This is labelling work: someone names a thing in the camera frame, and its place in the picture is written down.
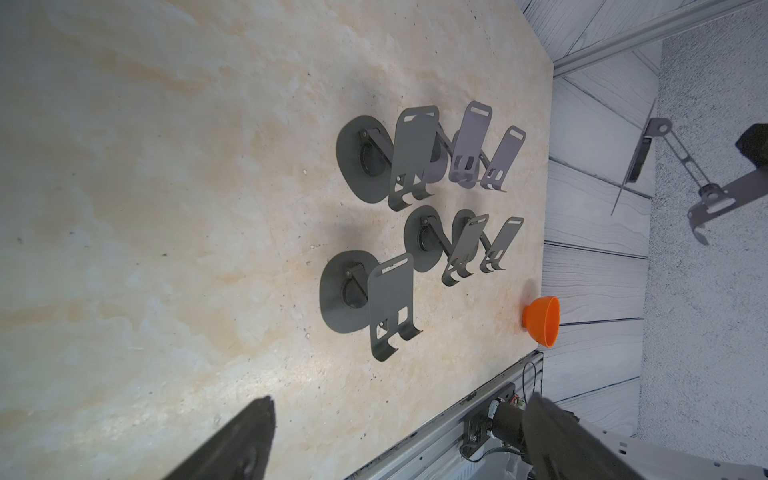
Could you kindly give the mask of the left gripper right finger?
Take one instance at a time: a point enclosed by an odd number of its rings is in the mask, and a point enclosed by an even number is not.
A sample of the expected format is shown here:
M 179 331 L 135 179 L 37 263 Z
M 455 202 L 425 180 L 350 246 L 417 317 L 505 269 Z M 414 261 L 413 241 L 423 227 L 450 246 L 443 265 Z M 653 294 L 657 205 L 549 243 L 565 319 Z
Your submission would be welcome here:
M 536 393 L 522 414 L 527 456 L 537 479 L 638 479 L 640 475 L 570 413 Z

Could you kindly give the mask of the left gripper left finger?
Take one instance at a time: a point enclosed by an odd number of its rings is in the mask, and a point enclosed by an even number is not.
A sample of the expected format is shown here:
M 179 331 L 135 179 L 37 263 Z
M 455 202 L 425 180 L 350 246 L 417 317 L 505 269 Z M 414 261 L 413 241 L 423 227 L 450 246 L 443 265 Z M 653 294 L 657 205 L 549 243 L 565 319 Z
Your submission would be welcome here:
M 274 400 L 255 399 L 165 479 L 263 479 L 275 429 Z

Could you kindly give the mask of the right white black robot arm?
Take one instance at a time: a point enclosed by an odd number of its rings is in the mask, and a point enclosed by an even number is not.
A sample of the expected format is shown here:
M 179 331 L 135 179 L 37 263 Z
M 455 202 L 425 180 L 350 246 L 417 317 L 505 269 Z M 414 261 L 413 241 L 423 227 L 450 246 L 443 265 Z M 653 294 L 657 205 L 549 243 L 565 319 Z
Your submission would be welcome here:
M 767 126 L 751 125 L 736 148 L 753 171 L 725 186 L 706 183 L 687 213 L 695 238 L 707 242 L 704 225 L 767 194 Z M 536 479 L 764 479 L 767 470 L 698 457 L 612 434 L 534 393 L 523 407 L 501 401 L 483 414 L 484 427 L 518 455 Z

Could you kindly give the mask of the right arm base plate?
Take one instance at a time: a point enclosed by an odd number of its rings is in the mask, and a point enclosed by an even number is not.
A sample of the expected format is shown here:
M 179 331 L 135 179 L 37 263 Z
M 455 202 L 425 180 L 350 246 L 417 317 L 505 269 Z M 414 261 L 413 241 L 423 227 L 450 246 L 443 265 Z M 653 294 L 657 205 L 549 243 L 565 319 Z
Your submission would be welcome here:
M 525 455 L 524 409 L 518 404 L 519 399 L 517 385 L 508 383 L 468 414 L 463 420 L 459 447 L 464 460 L 479 463 L 495 453 Z

